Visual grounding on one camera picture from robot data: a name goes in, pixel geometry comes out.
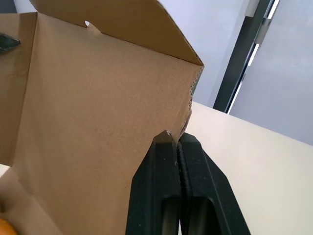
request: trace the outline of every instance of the cardboard flap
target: cardboard flap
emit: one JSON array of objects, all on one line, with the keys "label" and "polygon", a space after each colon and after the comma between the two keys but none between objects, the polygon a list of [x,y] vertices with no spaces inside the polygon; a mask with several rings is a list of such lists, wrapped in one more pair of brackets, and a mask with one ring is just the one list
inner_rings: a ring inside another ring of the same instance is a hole
[{"label": "cardboard flap", "polygon": [[85,25],[157,52],[203,65],[174,21],[156,0],[31,0],[41,13]]},{"label": "cardboard flap", "polygon": [[123,235],[153,137],[178,139],[202,66],[38,14],[13,169],[63,234]]},{"label": "cardboard flap", "polygon": [[20,40],[12,51],[0,54],[0,164],[9,165],[28,77],[37,12],[0,14],[0,32]]},{"label": "cardboard flap", "polygon": [[0,205],[3,217],[19,235],[62,235],[38,202],[20,184],[9,169],[0,178]]}]

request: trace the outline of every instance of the dark window frame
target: dark window frame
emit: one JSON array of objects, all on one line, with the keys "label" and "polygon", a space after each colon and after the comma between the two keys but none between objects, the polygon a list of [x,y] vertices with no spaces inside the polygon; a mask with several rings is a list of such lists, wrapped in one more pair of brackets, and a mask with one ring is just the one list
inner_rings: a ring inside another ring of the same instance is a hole
[{"label": "dark window frame", "polygon": [[260,0],[253,17],[246,16],[230,56],[213,109],[227,113],[255,47],[255,39],[273,5],[273,0]]}]

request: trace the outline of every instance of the black clamp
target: black clamp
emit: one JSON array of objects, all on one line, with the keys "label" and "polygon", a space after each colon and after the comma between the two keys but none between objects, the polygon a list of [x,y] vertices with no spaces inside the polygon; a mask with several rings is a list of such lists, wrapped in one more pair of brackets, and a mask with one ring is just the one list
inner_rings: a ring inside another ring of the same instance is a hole
[{"label": "black clamp", "polygon": [[157,135],[133,177],[126,235],[249,235],[226,176],[192,135]]}]

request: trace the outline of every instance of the cardboard box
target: cardboard box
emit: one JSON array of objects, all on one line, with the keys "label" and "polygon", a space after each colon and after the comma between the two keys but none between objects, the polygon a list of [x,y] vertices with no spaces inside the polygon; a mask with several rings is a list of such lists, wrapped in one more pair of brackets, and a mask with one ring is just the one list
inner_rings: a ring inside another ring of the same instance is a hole
[{"label": "cardboard box", "polygon": [[184,131],[203,64],[155,0],[32,3],[0,15],[21,41],[0,56],[4,215],[21,235],[125,234],[132,177]]}]

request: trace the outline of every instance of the torn cardboard edge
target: torn cardboard edge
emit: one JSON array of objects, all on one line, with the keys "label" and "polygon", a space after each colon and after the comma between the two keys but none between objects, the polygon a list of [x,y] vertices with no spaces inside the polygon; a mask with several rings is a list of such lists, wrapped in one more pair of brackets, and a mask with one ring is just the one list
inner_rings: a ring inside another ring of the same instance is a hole
[{"label": "torn cardboard edge", "polygon": [[131,178],[156,134],[184,131],[202,66],[41,13],[32,46],[12,170],[63,233],[123,234]]}]

